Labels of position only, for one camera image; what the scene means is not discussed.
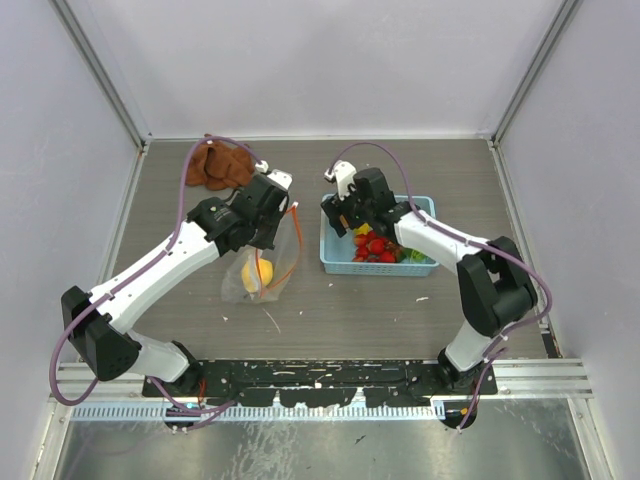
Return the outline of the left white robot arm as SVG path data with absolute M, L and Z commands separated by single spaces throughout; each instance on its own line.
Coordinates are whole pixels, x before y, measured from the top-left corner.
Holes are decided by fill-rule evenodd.
M 195 358 L 178 342 L 160 342 L 134 330 L 136 322 L 186 277 L 226 253 L 273 246 L 293 178 L 274 170 L 258 173 L 232 200 L 199 202 L 169 238 L 88 292 L 74 286 L 62 296 L 69 340 L 98 380 L 124 373 L 155 377 L 178 396 L 200 384 Z

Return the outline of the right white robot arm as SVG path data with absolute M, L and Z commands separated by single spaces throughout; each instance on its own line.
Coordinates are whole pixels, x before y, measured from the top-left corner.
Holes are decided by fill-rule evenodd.
M 364 224 L 400 247 L 426 255 L 456 275 L 464 322 L 439 353 L 438 379 L 459 394 L 504 328 L 519 322 L 538 303 L 532 274 L 515 243 L 467 235 L 429 215 L 412 197 L 399 201 L 378 168 L 357 170 L 339 161 L 324 173 L 336 192 L 321 202 L 337 236 Z

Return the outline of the clear zip top bag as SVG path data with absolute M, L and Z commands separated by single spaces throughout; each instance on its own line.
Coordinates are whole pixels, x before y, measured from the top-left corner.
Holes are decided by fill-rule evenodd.
M 299 204 L 288 208 L 276 231 L 273 249 L 246 247 L 227 269 L 221 299 L 231 304 L 276 302 L 301 257 L 303 235 Z

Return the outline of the yellow apple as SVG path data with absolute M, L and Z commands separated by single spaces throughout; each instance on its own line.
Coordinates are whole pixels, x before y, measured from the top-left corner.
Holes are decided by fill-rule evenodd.
M 241 269 L 241 280 L 248 293 L 259 293 L 273 280 L 274 268 L 271 261 L 250 257 Z

